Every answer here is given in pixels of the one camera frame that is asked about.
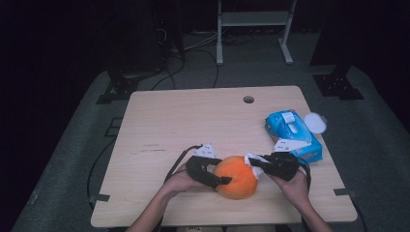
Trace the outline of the person's right hand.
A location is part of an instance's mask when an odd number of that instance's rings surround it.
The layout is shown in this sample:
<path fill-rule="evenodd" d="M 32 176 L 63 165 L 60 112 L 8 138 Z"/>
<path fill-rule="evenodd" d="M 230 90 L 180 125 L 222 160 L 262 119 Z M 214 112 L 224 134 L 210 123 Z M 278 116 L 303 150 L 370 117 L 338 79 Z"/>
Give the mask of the person's right hand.
<path fill-rule="evenodd" d="M 270 175 L 270 178 L 278 185 L 285 198 L 296 209 L 304 209 L 310 204 L 307 176 L 301 170 L 298 170 L 290 181 L 284 181 L 273 175 Z"/>

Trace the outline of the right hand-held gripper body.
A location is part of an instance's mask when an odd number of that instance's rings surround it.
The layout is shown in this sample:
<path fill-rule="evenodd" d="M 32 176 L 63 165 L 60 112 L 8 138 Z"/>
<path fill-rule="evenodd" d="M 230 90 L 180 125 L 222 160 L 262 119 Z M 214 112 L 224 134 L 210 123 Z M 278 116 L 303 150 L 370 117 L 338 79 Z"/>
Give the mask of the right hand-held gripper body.
<path fill-rule="evenodd" d="M 309 145 L 309 142 L 301 140 L 280 139 L 274 146 L 272 155 L 276 158 L 274 162 L 270 162 L 272 165 L 268 169 L 267 173 L 283 179 L 284 181 L 290 181 L 300 167 L 302 167 L 308 177 L 310 177 L 310 168 L 308 163 L 297 158 L 292 154 L 297 149 L 305 148 Z"/>

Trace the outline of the white metal stand frame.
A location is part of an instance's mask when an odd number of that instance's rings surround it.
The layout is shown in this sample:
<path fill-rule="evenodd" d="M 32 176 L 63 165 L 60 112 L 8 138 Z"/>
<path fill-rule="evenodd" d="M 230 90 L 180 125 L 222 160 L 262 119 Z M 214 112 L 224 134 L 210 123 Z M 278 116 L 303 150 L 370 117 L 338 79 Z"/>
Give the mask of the white metal stand frame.
<path fill-rule="evenodd" d="M 291 25 L 298 0 L 291 0 L 288 11 L 272 12 L 224 12 L 222 10 L 222 0 L 218 0 L 217 13 L 217 44 L 216 62 L 223 64 L 222 29 L 225 27 L 258 27 L 258 26 L 283 26 L 284 33 L 278 39 L 279 48 L 287 65 L 294 63 L 287 46 Z"/>

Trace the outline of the black stand base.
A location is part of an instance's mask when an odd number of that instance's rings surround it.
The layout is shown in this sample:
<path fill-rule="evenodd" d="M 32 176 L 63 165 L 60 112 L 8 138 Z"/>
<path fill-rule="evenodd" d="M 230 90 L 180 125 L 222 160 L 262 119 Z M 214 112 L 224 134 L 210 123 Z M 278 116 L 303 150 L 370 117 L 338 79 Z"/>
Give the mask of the black stand base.
<path fill-rule="evenodd" d="M 111 77 L 104 92 L 99 95 L 97 104 L 110 104 L 113 101 L 127 101 L 137 90 L 137 78 Z"/>
<path fill-rule="evenodd" d="M 339 64 L 330 73 L 315 74 L 313 79 L 324 97 L 339 97 L 344 101 L 362 100 L 364 97 L 347 79 L 351 66 Z"/>

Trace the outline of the white oval pack lid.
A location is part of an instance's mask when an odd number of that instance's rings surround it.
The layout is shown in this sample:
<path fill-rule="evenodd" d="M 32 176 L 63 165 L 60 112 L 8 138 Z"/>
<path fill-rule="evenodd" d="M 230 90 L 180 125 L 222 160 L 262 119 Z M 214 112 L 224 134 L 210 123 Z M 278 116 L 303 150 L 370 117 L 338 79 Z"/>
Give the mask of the white oval pack lid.
<path fill-rule="evenodd" d="M 326 119 L 314 112 L 307 114 L 304 118 L 305 125 L 312 133 L 323 133 L 327 129 Z"/>

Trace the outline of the blue wet wipe pack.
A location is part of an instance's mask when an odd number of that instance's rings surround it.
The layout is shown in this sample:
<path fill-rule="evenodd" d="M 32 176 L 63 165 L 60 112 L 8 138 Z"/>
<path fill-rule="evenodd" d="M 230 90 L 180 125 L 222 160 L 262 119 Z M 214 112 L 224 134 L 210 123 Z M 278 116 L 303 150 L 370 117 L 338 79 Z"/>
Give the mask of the blue wet wipe pack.
<path fill-rule="evenodd" d="M 280 139 L 309 142 L 308 146 L 297 149 L 292 154 L 297 158 L 305 160 L 307 163 L 312 163 L 323 159 L 323 146 L 315 137 L 316 134 L 321 133 L 310 132 L 305 125 L 304 118 L 294 110 L 275 112 L 265 119 L 265 129 L 275 144 Z"/>

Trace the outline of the grey tape strip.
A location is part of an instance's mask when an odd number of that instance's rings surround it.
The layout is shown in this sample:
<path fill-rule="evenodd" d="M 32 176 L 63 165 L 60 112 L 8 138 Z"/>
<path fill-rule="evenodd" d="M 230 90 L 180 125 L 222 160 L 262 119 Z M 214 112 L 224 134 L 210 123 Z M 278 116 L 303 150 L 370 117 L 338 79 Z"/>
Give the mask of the grey tape strip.
<path fill-rule="evenodd" d="M 96 195 L 91 195 L 88 199 L 88 202 L 90 203 L 96 203 L 97 201 L 108 202 L 109 198 L 110 198 L 110 195 L 107 195 L 107 194 L 96 194 Z"/>
<path fill-rule="evenodd" d="M 334 193 L 336 196 L 348 195 L 350 197 L 356 197 L 357 194 L 354 190 L 349 190 L 347 188 L 335 188 Z"/>

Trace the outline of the white wet wipe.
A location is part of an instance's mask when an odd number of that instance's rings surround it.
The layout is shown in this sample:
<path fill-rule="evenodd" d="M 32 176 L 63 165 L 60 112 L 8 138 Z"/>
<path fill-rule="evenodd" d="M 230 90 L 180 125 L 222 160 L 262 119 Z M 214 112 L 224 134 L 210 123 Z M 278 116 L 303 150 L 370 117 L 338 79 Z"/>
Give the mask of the white wet wipe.
<path fill-rule="evenodd" d="M 263 157 L 247 153 L 245 155 L 245 164 L 251 168 L 251 171 L 256 179 L 259 179 L 260 175 L 264 172 L 261 165 L 268 164 L 269 162 Z"/>

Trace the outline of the orange plush toy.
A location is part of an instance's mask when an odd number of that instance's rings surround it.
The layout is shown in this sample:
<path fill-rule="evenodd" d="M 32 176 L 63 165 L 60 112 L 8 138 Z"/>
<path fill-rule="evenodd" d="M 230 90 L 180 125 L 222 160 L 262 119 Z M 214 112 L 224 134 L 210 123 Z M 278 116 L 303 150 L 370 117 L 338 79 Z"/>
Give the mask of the orange plush toy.
<path fill-rule="evenodd" d="M 227 185 L 218 185 L 216 190 L 229 199 L 245 199 L 252 196 L 257 189 L 258 180 L 242 156 L 223 159 L 213 170 L 218 177 L 229 177 Z"/>

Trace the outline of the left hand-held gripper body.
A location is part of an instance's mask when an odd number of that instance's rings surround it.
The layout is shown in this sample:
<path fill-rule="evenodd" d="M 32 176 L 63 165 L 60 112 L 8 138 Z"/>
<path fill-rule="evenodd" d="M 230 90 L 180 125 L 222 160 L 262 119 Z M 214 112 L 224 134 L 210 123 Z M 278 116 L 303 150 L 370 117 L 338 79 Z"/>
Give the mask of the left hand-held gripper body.
<path fill-rule="evenodd" d="M 215 189 L 217 187 L 217 179 L 219 176 L 208 170 L 210 159 L 217 159 L 214 147 L 211 143 L 201 145 L 192 152 L 191 157 L 186 162 L 187 172 L 195 181 Z"/>

